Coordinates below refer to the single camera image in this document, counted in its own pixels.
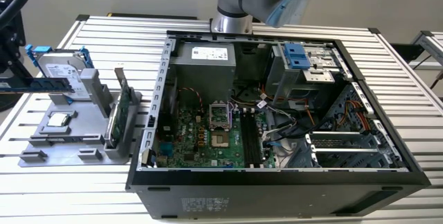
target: black cable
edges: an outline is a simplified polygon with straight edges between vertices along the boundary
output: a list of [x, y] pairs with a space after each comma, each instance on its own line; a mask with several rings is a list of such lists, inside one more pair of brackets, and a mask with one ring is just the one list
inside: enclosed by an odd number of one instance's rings
[[18, 15], [19, 11], [22, 10], [23, 6], [28, 0], [14, 0], [7, 7], [7, 9], [0, 14], [0, 30], [7, 26], [11, 22], [14, 17]]
[[435, 88], [435, 85], [438, 84], [438, 81], [439, 81], [439, 79], [437, 79], [437, 80], [434, 81], [433, 85], [430, 86], [430, 89], [434, 89], [434, 88]]
[[265, 143], [265, 145], [267, 145], [269, 143], [278, 142], [278, 141], [281, 141], [285, 138], [302, 138], [302, 137], [305, 137], [305, 135], [307, 133], [310, 133], [311, 131], [315, 131], [318, 128], [322, 127], [322, 125], [325, 125], [329, 122], [333, 122], [333, 130], [335, 130], [335, 128], [337, 128], [337, 120], [335, 120], [335, 118], [329, 117], [329, 118], [325, 118], [314, 127], [311, 127], [310, 129], [307, 129], [305, 132], [302, 132], [299, 134], [294, 134], [294, 135], [285, 135], [285, 136], [279, 137], [277, 140], [269, 140], [269, 141], [265, 141], [263, 143]]
[[413, 70], [415, 70], [415, 69], [419, 67], [419, 65], [422, 65], [422, 63], [423, 63], [429, 58], [431, 58], [431, 55], [430, 55], [429, 57], [426, 57], [426, 58], [423, 59], [423, 61], [419, 62], [419, 64], [415, 65], [415, 67], [413, 68]]

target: cable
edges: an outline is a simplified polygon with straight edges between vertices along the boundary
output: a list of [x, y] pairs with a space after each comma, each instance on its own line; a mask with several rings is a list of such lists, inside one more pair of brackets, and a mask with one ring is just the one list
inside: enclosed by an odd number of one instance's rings
[[305, 108], [306, 108], [307, 115], [310, 116], [313, 125], [317, 125], [317, 123], [314, 122], [314, 118], [313, 118], [309, 106], [306, 106]]
[[329, 118], [325, 118], [314, 127], [311, 127], [310, 129], [307, 129], [303, 133], [299, 133], [299, 134], [294, 134], [294, 135], [283, 135], [282, 137], [279, 137], [278, 139], [275, 140], [269, 140], [269, 141], [263, 141], [265, 145], [267, 145], [269, 143], [271, 142], [277, 142], [277, 141], [281, 141], [282, 139], [285, 138], [302, 138], [305, 137], [305, 135], [307, 133], [310, 133], [311, 131], [317, 130], [318, 128], [322, 127], [322, 125], [325, 125], [326, 123], [329, 122], [333, 122], [333, 130], [335, 129], [335, 126], [337, 126], [337, 120], [335, 118], [333, 117], [329, 117]]
[[253, 103], [253, 102], [242, 102], [242, 101], [237, 100], [233, 96], [231, 96], [231, 100], [235, 103], [245, 104], [245, 105], [249, 105], [249, 106], [255, 106], [255, 103]]
[[201, 94], [198, 91], [194, 90], [194, 88], [181, 88], [179, 89], [179, 92], [183, 91], [183, 90], [189, 90], [189, 91], [193, 91], [195, 92], [197, 96], [199, 97], [199, 102], [201, 102], [201, 110], [202, 110], [202, 113], [203, 113], [203, 100], [202, 100], [202, 97], [201, 97]]
[[433, 85], [430, 86], [430, 89], [434, 89], [434, 88], [435, 88], [435, 85], [438, 84], [438, 81], [439, 81], [439, 79], [437, 79], [437, 80], [433, 82]]
[[415, 65], [415, 67], [413, 68], [413, 70], [415, 70], [415, 69], [419, 67], [419, 65], [422, 65], [422, 63], [423, 63], [429, 58], [431, 58], [431, 55], [430, 55], [429, 57], [426, 57], [426, 58], [423, 59], [423, 61], [419, 62], [419, 64]]
[[[345, 123], [345, 121], [346, 121], [346, 117], [347, 117], [347, 115], [349, 115], [349, 108], [347, 108], [347, 105], [349, 105], [349, 104], [351, 104], [351, 106], [353, 106], [354, 108], [357, 108], [358, 106], [359, 106], [359, 107], [363, 107], [362, 103], [358, 102], [358, 101], [346, 101], [346, 102], [345, 102], [345, 113], [343, 113], [343, 117], [342, 117], [342, 119], [341, 119], [341, 122], [339, 122], [338, 126], [341, 126], [341, 125]], [[358, 118], [361, 119], [361, 122], [362, 122], [362, 125], [363, 125], [365, 130], [370, 130], [370, 129], [371, 129], [371, 126], [370, 126], [370, 124], [369, 124], [369, 121], [367, 121], [367, 119], [366, 119], [363, 113], [355, 113], [355, 114], [357, 114]]]
[[7, 26], [11, 22], [14, 17], [18, 15], [19, 11], [22, 10], [23, 6], [28, 0], [14, 0], [7, 7], [7, 9], [0, 14], [0, 30]]
[[[354, 102], [357, 105], [359, 105], [359, 107], [363, 107], [363, 105], [362, 105], [361, 102], [358, 102], [358, 101], [351, 101], [351, 102]], [[358, 117], [359, 117], [359, 119], [361, 119], [361, 121], [362, 121], [362, 124], [363, 124], [363, 126], [365, 126], [365, 129], [366, 129], [366, 130], [371, 130], [371, 126], [370, 126], [370, 124], [369, 124], [369, 121], [367, 121], [367, 119], [366, 119], [363, 113], [358, 113]]]

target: white wall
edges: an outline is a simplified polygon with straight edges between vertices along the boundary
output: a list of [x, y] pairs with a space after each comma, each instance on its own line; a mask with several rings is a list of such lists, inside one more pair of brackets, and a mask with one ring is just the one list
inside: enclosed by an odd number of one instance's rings
[[442, 0], [310, 0], [303, 24], [377, 27], [391, 42], [422, 30], [443, 31]]
[[[209, 19], [215, 7], [217, 0], [30, 0], [23, 9], [27, 40], [56, 46], [79, 14], [123, 12]], [[443, 31], [442, 12], [441, 0], [310, 0], [302, 24], [378, 27], [390, 41], [410, 42], [421, 30]]]

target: orange wire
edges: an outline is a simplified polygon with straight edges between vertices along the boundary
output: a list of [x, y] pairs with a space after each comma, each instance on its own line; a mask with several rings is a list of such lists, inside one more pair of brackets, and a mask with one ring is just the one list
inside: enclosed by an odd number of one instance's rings
[[309, 106], [306, 106], [306, 112], [307, 112], [307, 114], [309, 114], [309, 116], [310, 116], [310, 119], [311, 119], [313, 125], [317, 125], [317, 123], [314, 122], [314, 118], [313, 118], [313, 115], [311, 115], [311, 111], [310, 111], [310, 109], [309, 109]]
[[[355, 102], [355, 104], [358, 104], [361, 107], [363, 107], [363, 105], [362, 105], [361, 102], [358, 102], [358, 101], [353, 101], [353, 102]], [[361, 116], [362, 116], [361, 120], [362, 120], [363, 124], [366, 125], [367, 130], [371, 130], [371, 126], [370, 126], [370, 124], [369, 124], [369, 121], [367, 121], [367, 119], [366, 119], [363, 113], [359, 113], [359, 114], [361, 114]]]
[[[262, 88], [261, 88], [261, 90], [262, 90], [262, 93], [266, 94], [266, 91], [265, 91], [265, 84], [262, 84]], [[274, 100], [274, 97], [269, 96], [267, 94], [266, 94], [266, 97], [267, 97], [269, 99]], [[277, 100], [278, 100], [278, 101], [282, 101], [282, 100], [285, 100], [285, 97], [279, 97]], [[293, 98], [289, 98], [289, 100], [290, 100], [290, 101], [305, 101], [306, 112], [307, 112], [307, 114], [309, 114], [309, 116], [310, 116], [310, 119], [311, 119], [313, 125], [317, 125], [317, 123], [315, 123], [315, 121], [314, 121], [314, 118], [313, 118], [313, 115], [311, 115], [311, 111], [310, 111], [310, 109], [309, 109], [307, 98], [303, 98], [303, 99], [293, 99]]]

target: aluminum extrusion table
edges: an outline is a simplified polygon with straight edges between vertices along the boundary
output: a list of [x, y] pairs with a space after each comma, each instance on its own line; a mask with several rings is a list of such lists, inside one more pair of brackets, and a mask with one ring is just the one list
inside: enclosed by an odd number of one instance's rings
[[[79, 18], [59, 48], [91, 51], [101, 79], [119, 89], [114, 73], [123, 67], [130, 85], [142, 92], [135, 137], [147, 123], [150, 100], [167, 30], [209, 31], [209, 21], [118, 17]], [[443, 223], [443, 105], [381, 34], [369, 29], [254, 25], [254, 33], [291, 37], [337, 38], [359, 66], [381, 105], [426, 171], [433, 186], [363, 218], [189, 220], [213, 223]], [[0, 126], [2, 223], [26, 221], [80, 223], [158, 222], [137, 194], [125, 192], [130, 164], [103, 166], [18, 166], [51, 100], [24, 94]]]

